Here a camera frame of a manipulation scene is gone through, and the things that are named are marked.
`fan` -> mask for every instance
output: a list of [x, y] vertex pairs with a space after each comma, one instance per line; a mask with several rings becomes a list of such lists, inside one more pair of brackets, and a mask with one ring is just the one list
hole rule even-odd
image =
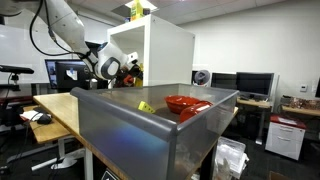
[[200, 70], [194, 75], [194, 85], [208, 86], [210, 80], [210, 73], [207, 70]]

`computer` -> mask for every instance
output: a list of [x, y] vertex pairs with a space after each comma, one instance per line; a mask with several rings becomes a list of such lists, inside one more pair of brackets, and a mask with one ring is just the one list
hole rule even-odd
[[57, 89], [70, 91], [74, 87], [89, 89], [91, 74], [86, 64], [55, 62]]
[[85, 65], [82, 60], [79, 59], [45, 59], [47, 74], [49, 78], [49, 84], [51, 89], [57, 89], [57, 72], [56, 72], [56, 62], [70, 62], [74, 64]]
[[318, 81], [318, 87], [317, 87], [317, 91], [316, 91], [316, 97], [320, 98], [320, 78]]
[[240, 96], [262, 100], [270, 96], [274, 73], [237, 72]]
[[237, 89], [237, 75], [231, 73], [212, 73], [211, 87]]

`white shelf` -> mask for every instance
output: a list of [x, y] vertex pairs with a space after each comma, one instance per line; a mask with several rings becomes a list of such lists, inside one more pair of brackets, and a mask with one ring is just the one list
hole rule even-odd
[[194, 34], [148, 15], [109, 29], [108, 40], [126, 54], [138, 53], [138, 64], [144, 66], [144, 86], [190, 84]]

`white cabinet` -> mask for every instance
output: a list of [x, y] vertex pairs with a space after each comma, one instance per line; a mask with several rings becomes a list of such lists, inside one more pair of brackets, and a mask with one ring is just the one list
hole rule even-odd
[[148, 15], [108, 30], [108, 41], [124, 53], [137, 52], [143, 63], [143, 86], [190, 84], [195, 35]]
[[266, 150], [298, 160], [305, 130], [270, 122]]

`ceiling light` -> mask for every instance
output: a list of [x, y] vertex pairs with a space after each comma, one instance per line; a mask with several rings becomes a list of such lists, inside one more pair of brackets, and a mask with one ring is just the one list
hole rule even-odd
[[[128, 2], [128, 3], [125, 4], [125, 5], [126, 5], [127, 7], [129, 7], [129, 8], [131, 8], [133, 2], [134, 2], [134, 0]], [[155, 11], [155, 10], [158, 9], [155, 5], [151, 4], [151, 3], [150, 3], [149, 1], [147, 1], [147, 0], [140, 0], [140, 4], [141, 4], [141, 6], [142, 6], [143, 8], [149, 8], [150, 11]]]

